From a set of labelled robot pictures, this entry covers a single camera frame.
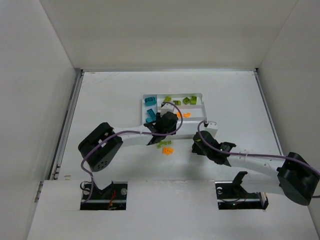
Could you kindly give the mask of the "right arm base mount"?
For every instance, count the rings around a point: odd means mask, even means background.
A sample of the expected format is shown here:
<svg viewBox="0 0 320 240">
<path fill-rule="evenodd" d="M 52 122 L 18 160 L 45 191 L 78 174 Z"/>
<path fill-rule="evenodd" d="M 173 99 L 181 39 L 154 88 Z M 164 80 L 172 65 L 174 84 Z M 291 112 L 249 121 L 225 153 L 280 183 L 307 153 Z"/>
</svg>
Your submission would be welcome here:
<svg viewBox="0 0 320 240">
<path fill-rule="evenodd" d="M 247 192 L 241 184 L 248 174 L 240 171 L 232 181 L 216 181 L 215 191 L 219 210 L 266 210 L 269 200 L 263 192 Z"/>
</svg>

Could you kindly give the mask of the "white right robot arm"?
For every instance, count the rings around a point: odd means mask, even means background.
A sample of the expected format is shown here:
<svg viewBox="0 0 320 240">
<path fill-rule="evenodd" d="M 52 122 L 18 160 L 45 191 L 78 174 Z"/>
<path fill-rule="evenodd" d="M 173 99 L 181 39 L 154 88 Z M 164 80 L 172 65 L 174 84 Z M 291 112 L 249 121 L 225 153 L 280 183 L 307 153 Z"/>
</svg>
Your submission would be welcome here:
<svg viewBox="0 0 320 240">
<path fill-rule="evenodd" d="M 231 142 L 218 142 L 205 130 L 193 136 L 192 152 L 221 166 L 222 174 L 217 181 L 230 183 L 241 195 L 278 194 L 302 206 L 308 206 L 316 198 L 320 173 L 298 153 L 253 153 Z"/>
</svg>

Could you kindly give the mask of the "lime green lego plate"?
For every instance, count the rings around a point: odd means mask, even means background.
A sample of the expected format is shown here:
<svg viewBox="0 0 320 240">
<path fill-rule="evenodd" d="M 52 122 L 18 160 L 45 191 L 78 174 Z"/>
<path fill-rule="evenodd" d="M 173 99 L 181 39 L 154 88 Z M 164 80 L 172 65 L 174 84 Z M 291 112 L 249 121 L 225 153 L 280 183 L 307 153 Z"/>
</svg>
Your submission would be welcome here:
<svg viewBox="0 0 320 240">
<path fill-rule="evenodd" d="M 172 98 L 170 96 L 166 96 L 163 100 L 164 103 L 171 102 Z"/>
</svg>

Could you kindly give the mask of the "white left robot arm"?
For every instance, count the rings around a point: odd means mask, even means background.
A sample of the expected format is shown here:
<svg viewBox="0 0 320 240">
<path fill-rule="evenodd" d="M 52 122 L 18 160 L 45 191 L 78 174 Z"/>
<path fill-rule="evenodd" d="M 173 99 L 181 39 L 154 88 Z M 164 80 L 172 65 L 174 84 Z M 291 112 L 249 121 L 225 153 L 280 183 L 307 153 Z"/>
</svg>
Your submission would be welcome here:
<svg viewBox="0 0 320 240">
<path fill-rule="evenodd" d="M 116 131 L 107 122 L 101 123 L 79 145 L 78 150 L 82 156 L 81 169 L 90 176 L 89 194 L 83 201 L 86 203 L 92 197 L 96 187 L 94 172 L 106 168 L 121 147 L 151 146 L 158 144 L 167 136 L 172 136 L 182 127 L 177 125 L 178 117 L 168 111 L 155 121 L 145 123 L 139 127 L 120 129 Z"/>
</svg>

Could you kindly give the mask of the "teal rounded lego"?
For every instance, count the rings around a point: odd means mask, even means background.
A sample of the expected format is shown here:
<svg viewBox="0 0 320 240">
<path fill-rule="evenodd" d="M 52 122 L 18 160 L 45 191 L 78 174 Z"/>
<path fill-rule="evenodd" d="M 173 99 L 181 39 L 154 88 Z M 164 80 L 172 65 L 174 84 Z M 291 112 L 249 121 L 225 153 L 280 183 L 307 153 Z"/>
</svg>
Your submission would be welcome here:
<svg viewBox="0 0 320 240">
<path fill-rule="evenodd" d="M 154 96 L 149 96 L 144 99 L 146 106 L 153 106 L 157 104 L 157 99 Z"/>
</svg>

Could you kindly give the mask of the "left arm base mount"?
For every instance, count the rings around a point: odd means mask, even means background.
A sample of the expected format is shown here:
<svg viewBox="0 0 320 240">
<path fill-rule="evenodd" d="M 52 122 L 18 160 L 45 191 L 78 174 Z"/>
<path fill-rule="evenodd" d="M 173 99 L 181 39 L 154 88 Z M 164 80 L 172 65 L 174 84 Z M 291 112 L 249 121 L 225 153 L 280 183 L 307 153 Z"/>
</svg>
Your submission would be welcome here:
<svg viewBox="0 0 320 240">
<path fill-rule="evenodd" d="M 112 181 L 104 189 L 98 189 L 91 183 L 83 181 L 80 184 L 82 190 L 81 211 L 124 211 L 127 208 L 128 183 Z"/>
</svg>

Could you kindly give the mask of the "olive green lego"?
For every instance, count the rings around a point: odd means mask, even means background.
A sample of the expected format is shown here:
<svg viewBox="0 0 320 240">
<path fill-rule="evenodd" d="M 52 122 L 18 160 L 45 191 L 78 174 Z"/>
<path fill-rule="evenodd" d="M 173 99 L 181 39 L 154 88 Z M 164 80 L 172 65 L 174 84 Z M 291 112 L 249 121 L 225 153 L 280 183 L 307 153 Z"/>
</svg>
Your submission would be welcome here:
<svg viewBox="0 0 320 240">
<path fill-rule="evenodd" d="M 173 103 L 176 105 L 176 106 L 180 106 L 182 103 L 180 100 L 174 100 Z"/>
</svg>

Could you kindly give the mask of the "teal lego small brick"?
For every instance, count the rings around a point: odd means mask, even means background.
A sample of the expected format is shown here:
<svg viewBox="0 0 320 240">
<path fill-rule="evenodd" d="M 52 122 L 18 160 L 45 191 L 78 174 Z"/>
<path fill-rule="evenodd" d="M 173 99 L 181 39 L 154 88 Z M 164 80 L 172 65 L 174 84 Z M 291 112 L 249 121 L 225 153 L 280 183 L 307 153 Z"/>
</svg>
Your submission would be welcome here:
<svg viewBox="0 0 320 240">
<path fill-rule="evenodd" d="M 145 121 L 146 123 L 151 123 L 153 120 L 151 118 L 147 118 Z"/>
</svg>

